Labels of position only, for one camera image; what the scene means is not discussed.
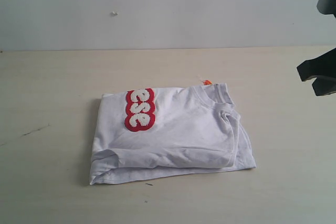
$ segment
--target folded t-shirt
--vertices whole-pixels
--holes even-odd
[[[118,179],[120,174],[115,173],[141,168],[167,172],[168,168],[235,167],[239,132],[244,130],[239,119],[225,84],[104,94],[90,183],[138,180]],[[249,139],[240,135],[249,146]],[[249,155],[253,162],[243,168],[255,166]],[[161,176],[157,172],[149,178]]]

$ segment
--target table surface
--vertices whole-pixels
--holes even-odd
[[[331,48],[0,54],[0,223],[335,223],[336,94],[296,71]],[[228,84],[256,169],[88,185],[101,94],[199,76]]]

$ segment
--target red and white emblem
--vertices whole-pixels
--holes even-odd
[[[128,91],[126,101],[126,128],[134,132],[150,129],[155,122],[154,91],[152,89]]]

